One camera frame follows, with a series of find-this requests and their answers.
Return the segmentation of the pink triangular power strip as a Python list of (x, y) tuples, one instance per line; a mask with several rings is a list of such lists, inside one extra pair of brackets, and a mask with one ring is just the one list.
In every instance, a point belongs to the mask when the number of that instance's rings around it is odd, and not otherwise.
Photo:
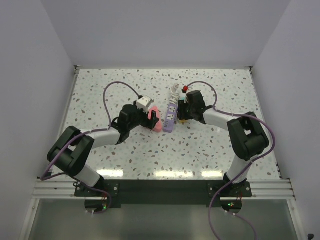
[(159, 112), (159, 109), (157, 106), (153, 106), (149, 109), (148, 111), (148, 119), (150, 120), (152, 117), (152, 111), (156, 112), (156, 117), (159, 119), (159, 121), (156, 123), (155, 127), (152, 129), (154, 132), (161, 132), (163, 127), (162, 127), (162, 120), (161, 120), (161, 114)]

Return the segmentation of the yellow plug adapter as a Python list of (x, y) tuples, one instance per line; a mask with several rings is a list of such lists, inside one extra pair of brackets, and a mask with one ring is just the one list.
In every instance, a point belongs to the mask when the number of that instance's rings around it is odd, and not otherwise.
[(179, 119), (179, 120), (178, 120), (178, 123), (179, 123), (179, 124), (184, 124), (184, 123), (186, 123), (186, 122), (187, 122), (187, 120), (185, 120), (185, 119), (182, 119), (182, 120)]

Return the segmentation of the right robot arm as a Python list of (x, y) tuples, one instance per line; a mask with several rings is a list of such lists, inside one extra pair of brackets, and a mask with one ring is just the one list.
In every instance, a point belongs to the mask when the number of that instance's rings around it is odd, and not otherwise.
[(223, 113), (212, 105), (206, 105), (199, 90), (183, 91), (185, 99), (178, 102), (177, 118), (195, 120), (228, 131), (234, 159), (224, 174), (223, 192), (230, 197), (240, 190), (240, 184), (247, 180), (250, 164), (255, 157), (269, 147), (269, 139), (262, 122), (254, 112), (245, 114)]

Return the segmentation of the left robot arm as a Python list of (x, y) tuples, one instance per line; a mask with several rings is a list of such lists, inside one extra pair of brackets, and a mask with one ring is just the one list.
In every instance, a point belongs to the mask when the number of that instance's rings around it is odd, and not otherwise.
[(108, 128), (82, 131), (69, 126), (47, 154), (49, 168), (56, 166), (64, 175), (81, 182), (92, 196), (99, 196), (107, 187), (105, 179), (87, 165), (93, 149), (125, 142), (130, 131), (142, 126), (154, 129), (160, 121), (156, 111), (126, 104)]

